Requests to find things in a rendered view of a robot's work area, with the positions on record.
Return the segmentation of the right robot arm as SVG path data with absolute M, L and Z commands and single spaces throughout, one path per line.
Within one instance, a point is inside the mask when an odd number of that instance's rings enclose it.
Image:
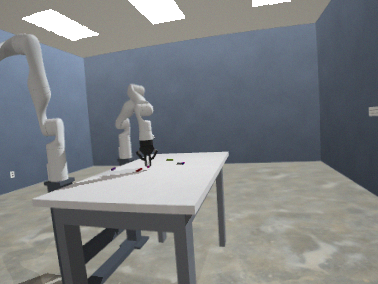
M 47 119 L 46 117 L 51 91 L 38 39 L 31 34 L 17 34 L 0 43 L 0 61 L 14 55 L 25 55 L 27 58 L 29 65 L 27 85 L 42 134 L 44 136 L 56 135 L 55 140 L 46 144 L 48 180 L 50 182 L 67 180 L 64 125 L 60 118 Z

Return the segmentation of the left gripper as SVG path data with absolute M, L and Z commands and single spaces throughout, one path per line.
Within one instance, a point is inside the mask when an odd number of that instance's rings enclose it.
M 153 150 L 154 150 L 154 155 L 153 155 L 153 157 L 151 157 L 151 153 L 153 152 Z M 140 151 L 144 155 L 144 158 L 141 156 Z M 147 156 L 146 155 L 149 156 L 149 167 L 150 167 L 151 166 L 151 160 L 153 160 L 155 158 L 157 152 L 158 152 L 158 150 L 154 149 L 154 147 L 153 147 L 153 139 L 152 139 L 152 140 L 140 141 L 140 149 L 139 149 L 139 151 L 136 152 L 136 154 L 139 156 L 139 158 L 141 160 L 145 161 L 145 167 L 147 168 L 148 164 L 147 164 Z

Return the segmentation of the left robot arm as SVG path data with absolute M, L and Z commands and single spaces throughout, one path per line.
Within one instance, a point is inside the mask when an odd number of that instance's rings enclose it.
M 135 92 L 136 91 L 136 92 Z M 151 116 L 153 114 L 153 107 L 148 103 L 144 97 L 145 89 L 142 86 L 130 84 L 127 89 L 127 95 L 131 99 L 124 103 L 119 116 L 116 119 L 115 126 L 117 129 L 125 129 L 119 134 L 119 158 L 127 159 L 132 158 L 131 142 L 130 142 L 130 122 L 131 117 L 135 111 L 138 124 L 139 124 L 139 139 L 152 140 L 154 135 L 151 131 L 151 122 L 143 120 L 142 116 Z M 140 95 L 139 95 L 140 94 Z M 132 101 L 134 99 L 134 102 Z M 134 108 L 135 106 L 135 108 Z M 125 120 L 125 121 L 124 121 Z M 124 121 L 124 122 L 123 122 Z

